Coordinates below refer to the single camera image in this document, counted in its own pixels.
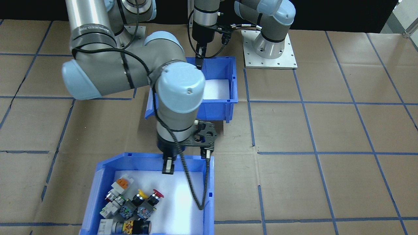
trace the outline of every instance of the blue plastic bin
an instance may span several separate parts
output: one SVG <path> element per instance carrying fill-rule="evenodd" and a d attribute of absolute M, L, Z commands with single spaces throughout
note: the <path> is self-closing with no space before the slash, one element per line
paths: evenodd
<path fill-rule="evenodd" d="M 206 160 L 200 156 L 184 156 L 190 172 L 206 173 Z M 100 220 L 103 217 L 99 214 L 106 205 L 104 196 L 109 191 L 110 185 L 114 182 L 116 171 L 139 170 L 139 171 L 160 171 L 163 165 L 162 154 L 156 153 L 122 153 L 105 161 L 99 162 L 94 174 L 90 196 L 87 201 L 86 212 L 80 235 L 97 235 Z M 204 208 L 203 234 L 214 234 L 214 158 L 211 158 L 209 170 L 208 190 Z M 183 165 L 178 163 L 174 166 L 175 171 L 184 171 Z M 153 235 L 166 235 L 163 233 L 152 233 Z"/>
<path fill-rule="evenodd" d="M 187 62 L 195 64 L 194 57 L 187 57 Z M 228 79 L 229 99 L 203 100 L 197 113 L 197 118 L 205 121 L 222 121 L 229 123 L 232 120 L 234 104 L 238 103 L 237 68 L 234 56 L 220 56 L 204 59 L 202 72 L 206 80 Z M 154 115 L 152 91 L 148 96 L 145 119 Z"/>

